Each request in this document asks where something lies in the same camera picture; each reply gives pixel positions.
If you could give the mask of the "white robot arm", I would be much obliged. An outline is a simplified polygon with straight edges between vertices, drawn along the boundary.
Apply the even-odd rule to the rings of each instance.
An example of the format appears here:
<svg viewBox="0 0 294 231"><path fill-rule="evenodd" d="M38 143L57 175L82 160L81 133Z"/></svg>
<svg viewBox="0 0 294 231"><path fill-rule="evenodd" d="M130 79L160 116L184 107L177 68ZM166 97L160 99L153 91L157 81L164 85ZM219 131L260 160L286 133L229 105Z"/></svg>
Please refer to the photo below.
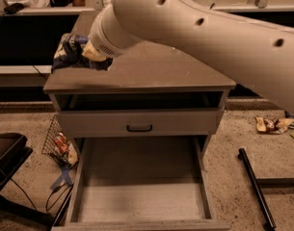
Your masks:
<svg viewBox="0 0 294 231"><path fill-rule="evenodd" d="M294 115L294 28L192 0L112 0L89 39L110 58L143 40L174 47Z"/></svg>

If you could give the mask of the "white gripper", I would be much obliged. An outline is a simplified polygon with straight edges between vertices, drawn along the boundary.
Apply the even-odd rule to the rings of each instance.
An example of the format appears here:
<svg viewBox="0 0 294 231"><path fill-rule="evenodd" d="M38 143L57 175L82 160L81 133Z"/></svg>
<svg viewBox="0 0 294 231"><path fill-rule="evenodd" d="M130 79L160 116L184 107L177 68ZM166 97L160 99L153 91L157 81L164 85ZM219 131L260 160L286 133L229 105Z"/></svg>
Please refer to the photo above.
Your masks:
<svg viewBox="0 0 294 231"><path fill-rule="evenodd" d="M106 57L116 58L141 42L120 26L112 5L106 6L96 16L89 39L91 42L85 45L82 56L93 62L104 62Z"/></svg>

